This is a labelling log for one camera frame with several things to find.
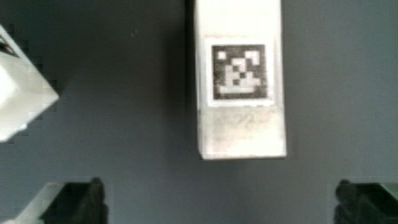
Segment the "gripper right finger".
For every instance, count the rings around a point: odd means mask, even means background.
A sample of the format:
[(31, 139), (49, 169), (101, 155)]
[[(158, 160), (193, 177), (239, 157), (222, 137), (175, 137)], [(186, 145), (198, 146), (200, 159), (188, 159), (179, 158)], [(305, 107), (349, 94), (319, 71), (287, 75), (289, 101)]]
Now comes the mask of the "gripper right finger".
[(334, 224), (398, 224), (398, 183), (339, 182)]

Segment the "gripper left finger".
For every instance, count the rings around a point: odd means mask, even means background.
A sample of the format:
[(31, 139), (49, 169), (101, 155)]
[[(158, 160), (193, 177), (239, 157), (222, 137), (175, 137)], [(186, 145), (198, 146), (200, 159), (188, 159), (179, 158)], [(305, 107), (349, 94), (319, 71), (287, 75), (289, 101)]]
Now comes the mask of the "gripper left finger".
[(108, 224), (101, 179), (47, 183), (12, 219), (12, 224)]

